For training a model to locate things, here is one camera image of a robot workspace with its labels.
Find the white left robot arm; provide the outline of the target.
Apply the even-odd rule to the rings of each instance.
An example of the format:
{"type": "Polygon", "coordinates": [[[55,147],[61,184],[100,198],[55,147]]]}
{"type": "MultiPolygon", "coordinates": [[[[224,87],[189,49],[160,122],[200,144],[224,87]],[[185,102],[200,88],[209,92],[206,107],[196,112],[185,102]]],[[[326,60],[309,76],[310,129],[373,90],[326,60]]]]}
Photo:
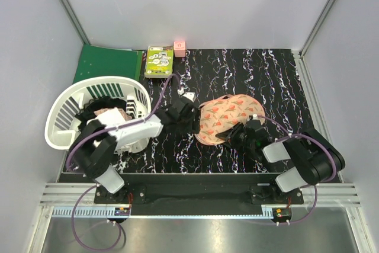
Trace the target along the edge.
{"type": "Polygon", "coordinates": [[[108,126],[95,119],[70,147],[68,167],[75,164],[86,177],[103,186],[113,202],[122,203],[127,198],[128,189],[111,165],[115,151],[138,140],[158,137],[162,132],[197,134],[199,131],[200,109],[185,96],[173,104],[154,108],[146,117],[124,124],[108,126]]]}

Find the pink mesh bra laundry bag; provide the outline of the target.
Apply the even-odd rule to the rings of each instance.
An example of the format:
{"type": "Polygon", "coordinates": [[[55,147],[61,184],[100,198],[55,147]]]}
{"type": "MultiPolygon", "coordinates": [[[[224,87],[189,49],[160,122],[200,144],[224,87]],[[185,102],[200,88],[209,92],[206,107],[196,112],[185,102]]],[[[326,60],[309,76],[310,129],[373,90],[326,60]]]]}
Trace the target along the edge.
{"type": "Polygon", "coordinates": [[[224,95],[200,104],[200,132],[195,138],[203,145],[215,146],[224,143],[217,134],[233,128],[238,123],[246,124],[249,117],[257,114],[265,122],[265,111],[260,102],[251,96],[224,95]]]}

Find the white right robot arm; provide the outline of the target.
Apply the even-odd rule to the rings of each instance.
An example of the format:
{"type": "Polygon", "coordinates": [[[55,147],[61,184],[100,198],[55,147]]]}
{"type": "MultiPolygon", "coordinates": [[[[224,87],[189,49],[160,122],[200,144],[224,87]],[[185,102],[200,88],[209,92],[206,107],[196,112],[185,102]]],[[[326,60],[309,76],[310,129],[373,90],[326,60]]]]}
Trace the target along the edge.
{"type": "Polygon", "coordinates": [[[278,204],[285,202],[290,192],[297,188],[334,179],[346,166],[338,150],[314,128],[273,141],[263,125],[251,119],[216,137],[226,146],[242,149],[266,164],[292,162],[293,167],[279,174],[269,188],[270,199],[278,204]]]}

